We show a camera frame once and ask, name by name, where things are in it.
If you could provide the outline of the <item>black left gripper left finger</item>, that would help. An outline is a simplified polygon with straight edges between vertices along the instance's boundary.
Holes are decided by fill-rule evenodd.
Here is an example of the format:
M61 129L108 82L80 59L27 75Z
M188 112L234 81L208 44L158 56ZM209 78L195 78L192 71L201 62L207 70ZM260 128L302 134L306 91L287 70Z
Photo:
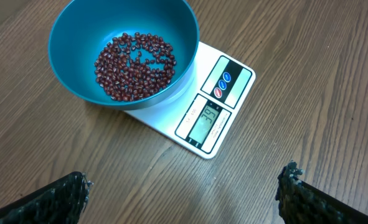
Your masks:
M0 224L77 224L92 186L84 173L72 172L0 208Z

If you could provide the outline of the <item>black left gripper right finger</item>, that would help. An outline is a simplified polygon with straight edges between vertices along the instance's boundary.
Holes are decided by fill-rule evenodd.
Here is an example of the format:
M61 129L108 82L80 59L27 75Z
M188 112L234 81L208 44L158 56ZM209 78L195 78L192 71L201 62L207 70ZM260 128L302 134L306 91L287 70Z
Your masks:
M290 161L278 176L275 200L286 224L368 224L368 215L302 181Z

